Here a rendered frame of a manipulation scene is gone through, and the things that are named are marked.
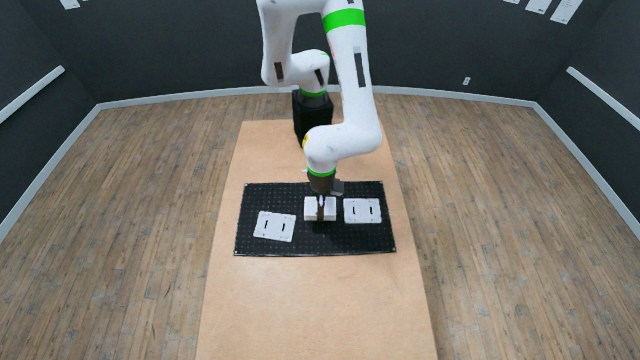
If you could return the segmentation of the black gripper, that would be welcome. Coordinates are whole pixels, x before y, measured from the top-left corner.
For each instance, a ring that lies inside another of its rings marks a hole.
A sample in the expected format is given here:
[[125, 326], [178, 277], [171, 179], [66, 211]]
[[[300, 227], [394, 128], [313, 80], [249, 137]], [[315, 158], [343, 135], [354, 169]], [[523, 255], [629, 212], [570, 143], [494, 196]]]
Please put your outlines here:
[[[324, 222], [324, 206], [325, 206], [324, 201], [326, 200], [327, 191], [329, 191], [332, 187], [332, 183], [330, 185], [321, 187], [321, 186], [313, 185], [310, 182], [310, 186], [312, 190], [315, 191], [315, 195], [316, 195], [317, 212], [315, 212], [315, 215], [317, 215], [317, 222]], [[318, 219], [318, 218], [323, 218], [323, 219]]]

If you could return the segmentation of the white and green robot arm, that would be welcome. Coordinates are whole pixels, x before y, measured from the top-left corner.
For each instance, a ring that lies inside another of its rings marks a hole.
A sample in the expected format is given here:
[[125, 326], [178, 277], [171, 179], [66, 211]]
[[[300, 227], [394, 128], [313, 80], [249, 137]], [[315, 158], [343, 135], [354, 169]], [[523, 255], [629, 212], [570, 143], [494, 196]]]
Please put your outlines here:
[[[334, 59], [344, 110], [344, 123], [311, 129], [303, 141], [308, 180], [332, 183], [330, 194], [341, 196], [344, 182], [335, 178], [337, 161], [374, 152], [382, 133], [374, 104], [367, 55], [362, 0], [256, 0], [261, 18], [264, 56], [261, 76], [272, 88], [298, 85], [298, 102], [318, 108], [327, 102], [330, 59], [320, 50], [293, 54], [297, 18], [321, 13]], [[302, 83], [302, 84], [300, 84]]]

